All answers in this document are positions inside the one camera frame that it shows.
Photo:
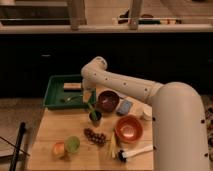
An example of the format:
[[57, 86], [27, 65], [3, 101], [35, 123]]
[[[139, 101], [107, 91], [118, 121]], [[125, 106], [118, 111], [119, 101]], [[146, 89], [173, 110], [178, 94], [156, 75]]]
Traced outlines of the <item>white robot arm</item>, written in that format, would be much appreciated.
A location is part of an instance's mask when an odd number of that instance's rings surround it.
[[193, 87], [112, 73], [100, 56], [81, 76], [86, 89], [100, 84], [152, 107], [154, 171], [210, 171], [205, 109]]

